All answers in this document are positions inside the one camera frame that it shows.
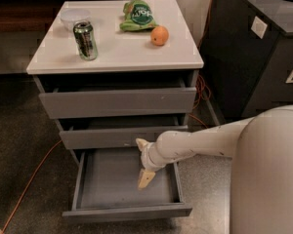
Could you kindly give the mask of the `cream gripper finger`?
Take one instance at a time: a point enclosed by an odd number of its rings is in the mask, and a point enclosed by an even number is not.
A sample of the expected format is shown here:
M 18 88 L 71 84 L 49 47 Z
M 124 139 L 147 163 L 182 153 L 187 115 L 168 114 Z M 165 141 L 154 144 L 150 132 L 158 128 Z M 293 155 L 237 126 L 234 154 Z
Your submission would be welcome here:
M 137 138 L 136 144 L 141 152 L 147 151 L 149 148 L 149 142 L 143 138 Z
M 139 189 L 146 188 L 148 184 L 154 179 L 154 177 L 155 177 L 155 172 L 141 169 L 139 178 L 138 178 L 138 188 Z

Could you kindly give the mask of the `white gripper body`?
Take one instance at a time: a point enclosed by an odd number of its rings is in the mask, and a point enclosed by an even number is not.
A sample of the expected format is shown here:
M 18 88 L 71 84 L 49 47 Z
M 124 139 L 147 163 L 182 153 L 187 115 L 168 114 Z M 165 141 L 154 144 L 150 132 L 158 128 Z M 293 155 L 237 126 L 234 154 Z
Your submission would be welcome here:
M 167 165 L 165 160 L 159 155 L 154 142 L 150 142 L 148 150 L 142 152 L 141 161 L 145 169 L 153 172 L 159 171 Z

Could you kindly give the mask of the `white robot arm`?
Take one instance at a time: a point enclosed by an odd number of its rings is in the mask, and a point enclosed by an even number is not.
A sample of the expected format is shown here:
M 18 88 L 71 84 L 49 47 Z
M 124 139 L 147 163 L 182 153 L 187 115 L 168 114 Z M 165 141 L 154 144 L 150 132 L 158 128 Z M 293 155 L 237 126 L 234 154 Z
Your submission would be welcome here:
M 293 105 L 136 143 L 143 164 L 140 188 L 166 165 L 196 154 L 231 157 L 230 234 L 293 234 Z

